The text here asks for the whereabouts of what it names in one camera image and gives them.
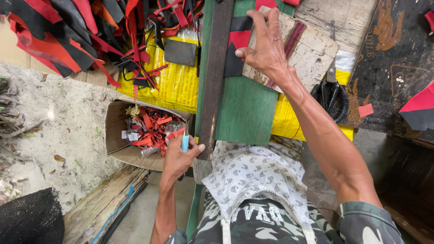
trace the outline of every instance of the cardboard box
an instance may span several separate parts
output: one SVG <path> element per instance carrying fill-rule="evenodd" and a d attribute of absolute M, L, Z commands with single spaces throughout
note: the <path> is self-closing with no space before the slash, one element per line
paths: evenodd
<path fill-rule="evenodd" d="M 11 31 L 9 22 L 3 17 L 0 17 L 0 36 L 0 62 L 16 64 L 58 76 L 56 72 L 16 46 L 18 39 L 15 33 Z M 116 66 L 105 64 L 104 67 L 115 80 L 118 80 L 119 69 Z M 69 78 L 116 89 L 115 86 L 107 85 L 107 77 L 101 70 L 72 73 Z"/>
<path fill-rule="evenodd" d="M 125 109 L 132 104 L 171 112 L 179 116 L 184 122 L 188 122 L 192 114 L 165 109 L 138 100 L 134 102 L 133 98 L 128 96 L 121 96 L 108 104 L 105 113 L 105 151 L 107 155 L 139 168 L 162 171 L 164 158 L 161 157 L 160 153 L 153 153 L 146 158 L 140 158 L 140 148 L 131 147 L 125 139 L 121 138 L 121 132 L 127 130 L 125 119 L 130 117 L 130 115 L 126 114 Z"/>

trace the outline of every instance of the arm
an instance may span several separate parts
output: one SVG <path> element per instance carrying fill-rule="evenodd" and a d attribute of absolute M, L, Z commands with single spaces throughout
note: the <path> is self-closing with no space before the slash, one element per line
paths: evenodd
<path fill-rule="evenodd" d="M 183 153 L 181 142 L 182 135 L 179 135 L 169 143 L 166 151 L 151 244 L 165 243 L 177 229 L 175 212 L 176 181 L 187 171 L 194 158 L 205 149 L 205 145 L 196 145 L 194 138 L 190 136 L 190 150 Z"/>
<path fill-rule="evenodd" d="M 315 159 L 336 191 L 338 203 L 365 201 L 382 207 L 372 176 L 354 144 L 310 95 L 293 67 L 287 64 L 279 29 L 279 10 L 262 14 L 249 10 L 256 28 L 255 50 L 245 47 L 235 54 L 272 79 L 285 93 Z"/>

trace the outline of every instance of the dirt floor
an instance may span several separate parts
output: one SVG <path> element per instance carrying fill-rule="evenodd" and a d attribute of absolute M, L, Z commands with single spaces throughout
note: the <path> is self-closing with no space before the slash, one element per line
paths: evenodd
<path fill-rule="evenodd" d="M 104 146 L 106 107 L 120 93 L 55 75 L 42 81 L 42 72 L 5 63 L 0 76 L 10 81 L 19 103 L 5 107 L 2 115 L 23 126 L 45 119 L 40 130 L 0 138 L 0 205 L 54 187 L 63 213 L 68 212 L 123 165 L 109 158 Z"/>

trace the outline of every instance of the paper tag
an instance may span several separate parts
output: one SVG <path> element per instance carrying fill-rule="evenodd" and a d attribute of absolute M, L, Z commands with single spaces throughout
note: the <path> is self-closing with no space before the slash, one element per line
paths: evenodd
<path fill-rule="evenodd" d="M 137 133 L 129 133 L 128 135 L 128 140 L 130 141 L 138 141 L 138 134 Z"/>
<path fill-rule="evenodd" d="M 121 137 L 122 139 L 127 139 L 127 131 L 122 131 Z"/>

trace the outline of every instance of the white label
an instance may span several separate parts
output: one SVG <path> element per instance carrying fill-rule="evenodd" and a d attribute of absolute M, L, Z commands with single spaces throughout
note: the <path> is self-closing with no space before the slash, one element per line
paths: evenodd
<path fill-rule="evenodd" d="M 137 133 L 129 133 L 128 134 L 128 140 L 137 141 L 138 140 L 138 134 Z"/>

